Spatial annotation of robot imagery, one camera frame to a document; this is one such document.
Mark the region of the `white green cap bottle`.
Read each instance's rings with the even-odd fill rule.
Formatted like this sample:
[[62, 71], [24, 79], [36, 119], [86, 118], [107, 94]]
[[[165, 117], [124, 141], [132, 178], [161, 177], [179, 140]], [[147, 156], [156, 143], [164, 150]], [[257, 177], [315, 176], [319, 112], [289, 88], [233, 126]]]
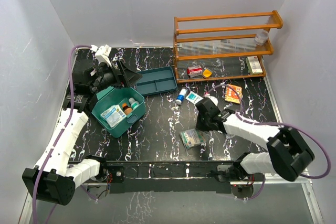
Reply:
[[133, 110], [140, 105], [139, 102], [135, 98], [129, 98], [129, 103]]

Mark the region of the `brown medicine bottle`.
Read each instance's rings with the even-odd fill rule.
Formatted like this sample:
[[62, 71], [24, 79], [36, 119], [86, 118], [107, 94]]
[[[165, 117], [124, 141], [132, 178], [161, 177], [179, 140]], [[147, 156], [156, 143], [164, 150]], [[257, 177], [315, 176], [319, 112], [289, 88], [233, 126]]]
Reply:
[[132, 111], [133, 111], [132, 108], [131, 108], [130, 106], [128, 106], [127, 103], [123, 103], [123, 104], [122, 104], [122, 109], [123, 109], [125, 115], [129, 115], [129, 114], [131, 114]]

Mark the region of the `white blue gauze packet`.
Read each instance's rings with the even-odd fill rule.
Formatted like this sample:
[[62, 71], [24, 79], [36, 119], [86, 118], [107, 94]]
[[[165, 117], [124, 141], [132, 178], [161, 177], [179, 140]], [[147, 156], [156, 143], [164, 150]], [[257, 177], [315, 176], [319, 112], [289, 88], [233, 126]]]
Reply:
[[112, 105], [107, 110], [102, 112], [100, 114], [100, 117], [105, 120], [111, 128], [113, 128], [117, 126], [127, 116], [119, 105]]

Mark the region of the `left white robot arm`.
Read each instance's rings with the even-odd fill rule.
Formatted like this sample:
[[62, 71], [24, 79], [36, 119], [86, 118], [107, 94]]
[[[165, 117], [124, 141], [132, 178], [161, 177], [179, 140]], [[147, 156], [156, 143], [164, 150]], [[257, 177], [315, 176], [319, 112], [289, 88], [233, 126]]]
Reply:
[[114, 137], [120, 137], [144, 115], [144, 97], [133, 88], [141, 78], [121, 60], [116, 65], [105, 61], [85, 70], [72, 70], [50, 142], [35, 166], [22, 174], [33, 203], [42, 200], [65, 206], [86, 181], [112, 177], [103, 157], [89, 155], [72, 166], [68, 162], [91, 115]]

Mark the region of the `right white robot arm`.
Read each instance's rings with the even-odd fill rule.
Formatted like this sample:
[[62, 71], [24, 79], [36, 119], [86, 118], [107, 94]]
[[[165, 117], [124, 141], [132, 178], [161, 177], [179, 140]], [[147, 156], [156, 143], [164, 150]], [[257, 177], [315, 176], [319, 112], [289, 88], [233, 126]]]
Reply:
[[313, 151], [293, 127], [265, 125], [239, 118], [231, 109], [220, 111], [210, 98], [197, 102], [196, 108], [198, 130], [235, 135], [265, 150], [242, 154], [229, 168], [219, 172], [223, 177], [247, 180], [252, 174], [271, 173], [293, 182], [314, 160]]

